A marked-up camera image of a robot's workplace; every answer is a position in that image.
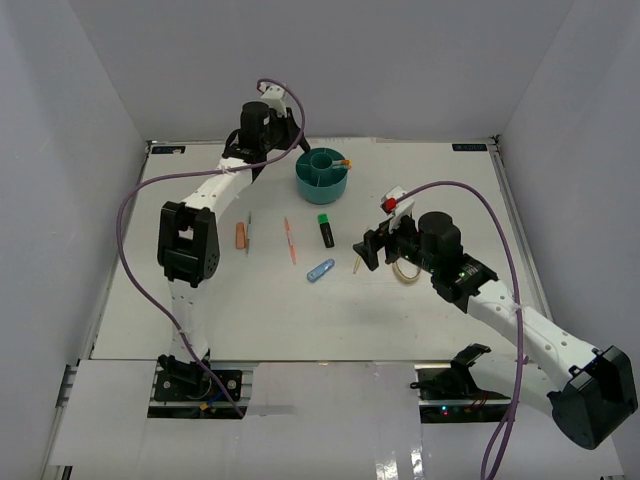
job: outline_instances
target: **wall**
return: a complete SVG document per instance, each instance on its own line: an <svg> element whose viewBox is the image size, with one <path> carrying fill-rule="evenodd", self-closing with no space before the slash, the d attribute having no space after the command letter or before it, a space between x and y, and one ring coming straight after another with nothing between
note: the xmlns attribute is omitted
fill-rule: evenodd
<svg viewBox="0 0 640 480"><path fill-rule="evenodd" d="M33 480L144 143L66 0L1 0L0 65L0 477Z"/></svg>
<svg viewBox="0 0 640 480"><path fill-rule="evenodd" d="M575 3L503 138L555 320L622 348L640 378L637 1ZM614 435L631 480L640 479L638 437L636 413Z"/></svg>
<svg viewBox="0 0 640 480"><path fill-rule="evenodd" d="M226 138L254 82L288 82L308 132L502 132L572 0L71 0L145 139Z"/></svg>

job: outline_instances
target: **white table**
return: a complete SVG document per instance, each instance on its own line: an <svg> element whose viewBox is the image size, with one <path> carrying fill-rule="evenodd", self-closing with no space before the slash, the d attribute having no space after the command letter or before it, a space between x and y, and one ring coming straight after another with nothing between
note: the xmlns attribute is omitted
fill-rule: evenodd
<svg viewBox="0 0 640 480"><path fill-rule="evenodd" d="M316 206L296 191L294 164L301 151L267 167L219 219L221 261L201 285L207 295L199 308L206 317L212 358L219 360L438 360L450 359L472 342L494 351L513 347L482 323L447 304L423 274L401 285L384 265L352 273L367 226L385 218L380 198L396 185L411 189L441 179L469 183L496 210L514 251L525 304L536 305L531 272L525 271L491 155L454 152L450 143L392 142L376 139L318 139L352 159L347 188L337 202ZM172 172L214 168L222 145L187 144L184 154L150 155L144 179ZM160 208L180 201L202 178L151 185L138 196L125 249L142 284L170 305L167 281L156 260ZM511 284L502 245L484 207L470 193L439 187L415 197L414 215L441 210L462 231L465 250ZM252 213L251 250L235 249L235 224ZM327 213L335 237L324 247L317 215ZM284 231L287 216L298 264L293 265ZM306 273L327 258L335 268L315 284ZM155 359L170 345L171 325L129 283L119 265L114 276L94 359Z"/></svg>

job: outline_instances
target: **robotic arm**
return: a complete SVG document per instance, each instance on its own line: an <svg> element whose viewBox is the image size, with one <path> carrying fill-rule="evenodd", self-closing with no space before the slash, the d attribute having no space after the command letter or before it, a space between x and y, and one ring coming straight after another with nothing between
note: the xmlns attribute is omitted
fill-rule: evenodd
<svg viewBox="0 0 640 480"><path fill-rule="evenodd" d="M160 214L158 262L169 281L171 308L201 359L209 346L193 307L202 294L200 283L213 276L220 261L216 219L264 167L233 173L227 170L265 162L270 151L287 150L300 133L291 108L285 104L284 89L263 83L259 90L260 101L243 105L240 128L227 138L218 164L225 173L210 177L180 203L166 202ZM310 150L304 136L299 144L305 152ZM170 355L183 363L192 360L175 330Z"/></svg>
<svg viewBox="0 0 640 480"><path fill-rule="evenodd" d="M612 346L602 351L573 337L531 307L521 307L495 272L464 253L460 230L451 217L429 212L417 223L411 217L413 200L397 200L406 192L394 188L382 199L390 218L364 234L353 249L369 270L378 267L384 248L386 263L402 257L431 273L438 295L463 312L486 323L516 343L516 310L522 308L525 352L542 369L525 366L521 401L550 415L574 443L596 448L638 408L627 355ZM457 384L469 394L479 389L510 396L513 359L489 355L483 345L460 352L445 378L418 377L412 388Z"/></svg>

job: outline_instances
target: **black rectangular label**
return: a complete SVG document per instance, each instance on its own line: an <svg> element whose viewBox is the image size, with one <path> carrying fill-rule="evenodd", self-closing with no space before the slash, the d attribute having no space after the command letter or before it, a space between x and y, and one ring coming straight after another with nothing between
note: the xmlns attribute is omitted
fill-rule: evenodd
<svg viewBox="0 0 640 480"><path fill-rule="evenodd" d="M454 152L486 152L487 146L484 143L452 143Z"/></svg>
<svg viewBox="0 0 640 480"><path fill-rule="evenodd" d="M157 145L151 149L153 155L167 155L169 153L184 153L187 149L185 146Z"/></svg>

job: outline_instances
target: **pen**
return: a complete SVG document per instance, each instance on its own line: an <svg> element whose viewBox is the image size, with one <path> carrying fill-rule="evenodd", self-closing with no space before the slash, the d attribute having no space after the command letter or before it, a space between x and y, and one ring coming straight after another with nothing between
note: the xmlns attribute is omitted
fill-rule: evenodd
<svg viewBox="0 0 640 480"><path fill-rule="evenodd" d="M249 232L251 231L251 212L249 212L249 219L247 220L247 257L249 256Z"/></svg>
<svg viewBox="0 0 640 480"><path fill-rule="evenodd" d="M287 232L287 241L289 242L289 252L291 253L291 261L296 264L296 248L293 246L293 238L291 237L291 227L289 226L289 220L284 217L284 229Z"/></svg>

